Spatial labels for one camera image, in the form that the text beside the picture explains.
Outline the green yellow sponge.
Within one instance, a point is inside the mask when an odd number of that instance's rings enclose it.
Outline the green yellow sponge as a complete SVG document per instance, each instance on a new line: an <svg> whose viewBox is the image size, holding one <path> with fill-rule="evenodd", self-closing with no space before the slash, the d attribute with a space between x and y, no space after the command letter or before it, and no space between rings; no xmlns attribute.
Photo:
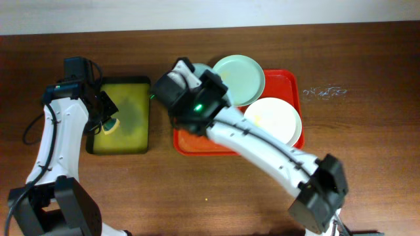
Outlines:
<svg viewBox="0 0 420 236"><path fill-rule="evenodd" d="M105 135L109 135L117 130L120 125L120 121L117 118L111 118L102 125L102 130Z"/></svg>

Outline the mint green plate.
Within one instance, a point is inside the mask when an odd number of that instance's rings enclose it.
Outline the mint green plate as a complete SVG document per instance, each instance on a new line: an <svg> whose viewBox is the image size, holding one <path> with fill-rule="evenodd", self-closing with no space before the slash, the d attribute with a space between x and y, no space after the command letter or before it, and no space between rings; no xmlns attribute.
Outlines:
<svg viewBox="0 0 420 236"><path fill-rule="evenodd" d="M226 56L213 66L213 70L228 87L234 106L248 106L263 93L266 81L264 71L248 56Z"/></svg>

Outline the white cream plate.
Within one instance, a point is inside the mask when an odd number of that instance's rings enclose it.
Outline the white cream plate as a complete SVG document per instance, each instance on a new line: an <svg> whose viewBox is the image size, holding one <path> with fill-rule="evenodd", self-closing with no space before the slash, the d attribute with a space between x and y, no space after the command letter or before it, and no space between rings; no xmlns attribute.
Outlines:
<svg viewBox="0 0 420 236"><path fill-rule="evenodd" d="M297 110L279 98L261 98L253 102L245 110L244 117L288 146L298 142L303 130Z"/></svg>

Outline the light blue plate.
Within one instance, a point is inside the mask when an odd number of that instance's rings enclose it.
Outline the light blue plate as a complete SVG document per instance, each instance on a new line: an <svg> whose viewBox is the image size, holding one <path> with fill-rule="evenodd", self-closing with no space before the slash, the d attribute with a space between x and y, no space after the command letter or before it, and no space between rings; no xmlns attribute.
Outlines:
<svg viewBox="0 0 420 236"><path fill-rule="evenodd" d="M219 76L219 74L207 64L193 63L193 66L195 68L194 75L197 78L199 78L206 70L209 70L211 73ZM227 101L228 106L233 105L233 99L229 89L226 91L226 94L222 98Z"/></svg>

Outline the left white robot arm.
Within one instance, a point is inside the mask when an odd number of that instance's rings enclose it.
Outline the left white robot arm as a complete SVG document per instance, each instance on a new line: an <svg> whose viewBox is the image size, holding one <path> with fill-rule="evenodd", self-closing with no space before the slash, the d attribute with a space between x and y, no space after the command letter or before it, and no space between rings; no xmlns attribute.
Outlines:
<svg viewBox="0 0 420 236"><path fill-rule="evenodd" d="M37 159L23 187L10 190L4 234L16 220L24 235L129 235L102 221L98 205L79 183L84 135L119 124L118 109L100 90L99 66L84 57L64 60L64 78L42 97L45 124Z"/></svg>

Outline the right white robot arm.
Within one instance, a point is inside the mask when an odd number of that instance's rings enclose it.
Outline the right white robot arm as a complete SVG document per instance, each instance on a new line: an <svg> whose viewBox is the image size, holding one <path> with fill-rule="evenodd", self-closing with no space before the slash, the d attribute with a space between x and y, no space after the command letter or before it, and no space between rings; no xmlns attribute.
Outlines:
<svg viewBox="0 0 420 236"><path fill-rule="evenodd" d="M235 151L294 197L289 214L306 235L352 235L340 218L349 191L342 162L290 147L243 116L228 87L211 69L178 58L151 88L168 111L173 128Z"/></svg>

